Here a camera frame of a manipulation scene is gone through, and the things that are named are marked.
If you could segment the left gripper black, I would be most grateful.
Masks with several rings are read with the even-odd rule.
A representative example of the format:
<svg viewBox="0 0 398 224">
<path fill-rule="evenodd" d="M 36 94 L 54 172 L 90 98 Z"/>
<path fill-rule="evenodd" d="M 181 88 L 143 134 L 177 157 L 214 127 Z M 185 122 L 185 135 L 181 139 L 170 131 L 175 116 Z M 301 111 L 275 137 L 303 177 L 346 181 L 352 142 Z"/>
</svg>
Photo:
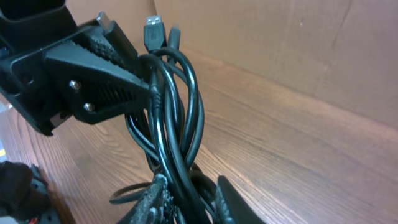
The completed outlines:
<svg viewBox="0 0 398 224">
<path fill-rule="evenodd" d="M 1 2 L 1 94 L 39 133 L 143 110 L 139 54 L 105 12 L 77 24 L 64 1 Z"/>
</svg>

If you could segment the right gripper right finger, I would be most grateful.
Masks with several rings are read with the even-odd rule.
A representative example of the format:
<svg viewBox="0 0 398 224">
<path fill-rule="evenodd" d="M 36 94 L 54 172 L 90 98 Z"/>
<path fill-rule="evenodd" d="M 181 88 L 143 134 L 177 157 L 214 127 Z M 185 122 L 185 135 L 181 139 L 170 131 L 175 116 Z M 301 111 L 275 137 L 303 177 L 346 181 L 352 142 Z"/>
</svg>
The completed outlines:
<svg viewBox="0 0 398 224">
<path fill-rule="evenodd" d="M 221 224 L 266 224 L 225 176 L 219 176 L 215 195 L 216 221 Z"/>
</svg>

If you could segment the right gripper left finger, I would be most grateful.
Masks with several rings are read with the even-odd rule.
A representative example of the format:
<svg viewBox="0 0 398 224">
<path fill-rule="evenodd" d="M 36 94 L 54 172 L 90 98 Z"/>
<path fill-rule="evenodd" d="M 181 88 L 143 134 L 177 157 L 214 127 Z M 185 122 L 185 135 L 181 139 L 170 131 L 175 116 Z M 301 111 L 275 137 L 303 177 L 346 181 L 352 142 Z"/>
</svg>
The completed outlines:
<svg viewBox="0 0 398 224">
<path fill-rule="evenodd" d="M 136 204 L 118 223 L 174 223 L 174 198 L 164 175 L 157 174 L 152 182 L 130 185 L 116 192 L 117 204 L 134 201 Z"/>
</svg>

